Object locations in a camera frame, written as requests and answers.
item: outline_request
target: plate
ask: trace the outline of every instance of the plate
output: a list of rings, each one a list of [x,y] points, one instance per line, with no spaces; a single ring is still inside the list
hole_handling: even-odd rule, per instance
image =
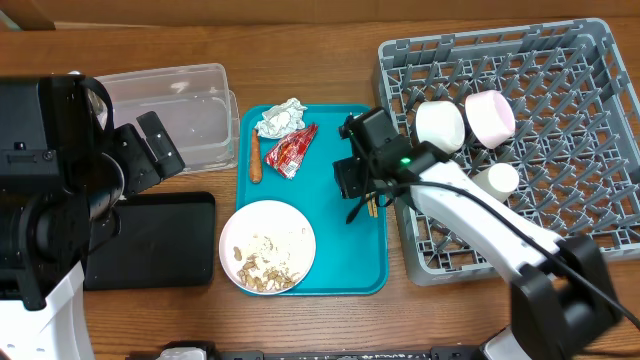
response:
[[[259,292],[242,284],[238,272],[247,263],[247,254],[241,254],[242,260],[238,261],[234,248],[242,253],[257,239],[265,238],[273,239],[276,248],[279,245],[290,250],[290,253],[284,250],[276,253],[289,259],[287,264],[295,267],[292,273],[300,273],[293,287]],[[311,270],[315,254],[316,239],[311,224],[298,209],[280,201],[263,200],[244,206],[231,216],[220,236],[219,255],[225,273],[238,287],[256,295],[275,295],[295,288]]]

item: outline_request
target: carrot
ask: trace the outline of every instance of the carrot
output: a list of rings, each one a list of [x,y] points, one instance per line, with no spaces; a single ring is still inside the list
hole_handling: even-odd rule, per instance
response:
[[[257,184],[262,181],[262,159],[260,158],[260,139],[258,130],[253,129],[251,134],[251,160],[249,162],[249,179]]]

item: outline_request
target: candy wrapper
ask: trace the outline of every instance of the candy wrapper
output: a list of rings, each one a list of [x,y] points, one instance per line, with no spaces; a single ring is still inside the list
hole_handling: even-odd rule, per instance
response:
[[[269,150],[264,162],[285,178],[293,179],[317,131],[318,125],[311,124],[306,129],[286,135]]]

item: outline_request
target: white plate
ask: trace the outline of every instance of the white plate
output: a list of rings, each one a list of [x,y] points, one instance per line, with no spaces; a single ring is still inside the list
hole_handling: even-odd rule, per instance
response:
[[[300,269],[295,269],[295,271],[301,273],[295,285],[302,281],[302,279],[307,276],[307,273],[309,273],[316,256],[316,238],[307,218],[302,215],[298,209],[289,204],[273,200],[257,201],[236,211],[224,225],[222,235],[220,236],[218,254],[222,268],[225,273],[227,273],[229,279],[240,288],[257,295],[274,295],[291,289],[273,289],[258,292],[255,289],[242,285],[237,275],[238,271],[240,271],[246,263],[246,260],[245,254],[243,254],[243,259],[237,261],[234,257],[235,253],[233,248],[237,246],[239,249],[244,249],[248,246],[249,241],[255,234],[273,234],[274,231],[304,233],[302,239],[304,243],[298,247],[298,251],[295,254],[291,254],[300,261],[301,267]]]

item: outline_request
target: clear plastic container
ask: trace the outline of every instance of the clear plastic container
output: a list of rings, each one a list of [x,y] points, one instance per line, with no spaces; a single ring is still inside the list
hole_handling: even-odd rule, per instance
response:
[[[183,173],[238,164],[240,119],[235,95],[220,64],[190,65],[101,76],[111,96],[115,126],[155,111],[178,148]]]

